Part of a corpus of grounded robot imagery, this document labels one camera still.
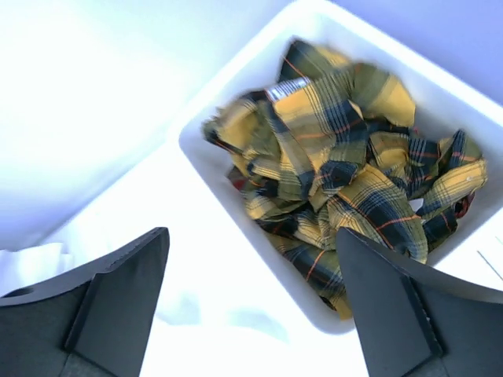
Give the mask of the red brown plaid shirt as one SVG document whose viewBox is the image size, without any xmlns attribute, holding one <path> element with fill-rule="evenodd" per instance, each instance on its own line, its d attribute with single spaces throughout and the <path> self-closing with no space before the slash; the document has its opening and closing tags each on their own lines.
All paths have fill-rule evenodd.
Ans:
<svg viewBox="0 0 503 377">
<path fill-rule="evenodd" d="M 244 184 L 247 181 L 246 178 L 244 178 L 243 176 L 240 176 L 240 175 L 238 175 L 236 177 L 232 177 L 231 174 L 228 174 L 227 178 L 231 182 L 233 187 L 236 190 L 238 190 L 239 192 L 241 192 L 243 190 Z M 453 210 L 454 210 L 454 214 L 455 214 L 456 219 L 461 219 L 467 214 L 474 198 L 475 198 L 475 193 L 471 193 L 470 195 L 465 196 L 464 198 L 460 199 L 459 201 L 457 201 L 454 204 Z"/>
</svg>

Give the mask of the yellow black plaid shirt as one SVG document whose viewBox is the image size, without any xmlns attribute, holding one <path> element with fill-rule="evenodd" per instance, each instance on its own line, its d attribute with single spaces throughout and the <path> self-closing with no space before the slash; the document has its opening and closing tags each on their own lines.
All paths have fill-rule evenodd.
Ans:
<svg viewBox="0 0 503 377">
<path fill-rule="evenodd" d="M 415 111 L 397 76 L 296 39 L 274 86 L 239 96 L 202 126 L 247 179 L 249 218 L 343 319 L 352 312 L 339 229 L 423 263 L 457 230 L 454 204 L 486 183 L 478 145 L 463 130 L 421 137 Z"/>
</svg>

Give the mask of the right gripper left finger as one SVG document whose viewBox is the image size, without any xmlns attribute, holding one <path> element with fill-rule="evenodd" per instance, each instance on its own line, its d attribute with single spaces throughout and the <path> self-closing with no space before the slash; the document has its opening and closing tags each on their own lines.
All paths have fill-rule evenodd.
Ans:
<svg viewBox="0 0 503 377">
<path fill-rule="evenodd" d="M 3 376 L 138 376 L 170 247 L 154 228 L 1 297 Z"/>
</svg>

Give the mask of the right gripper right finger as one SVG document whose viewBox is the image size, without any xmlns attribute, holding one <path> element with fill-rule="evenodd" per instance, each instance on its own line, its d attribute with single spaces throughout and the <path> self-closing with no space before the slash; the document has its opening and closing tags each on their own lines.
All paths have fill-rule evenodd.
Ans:
<svg viewBox="0 0 503 377">
<path fill-rule="evenodd" d="M 343 283 L 371 376 L 500 376 L 502 293 L 421 264 L 349 229 Z"/>
</svg>

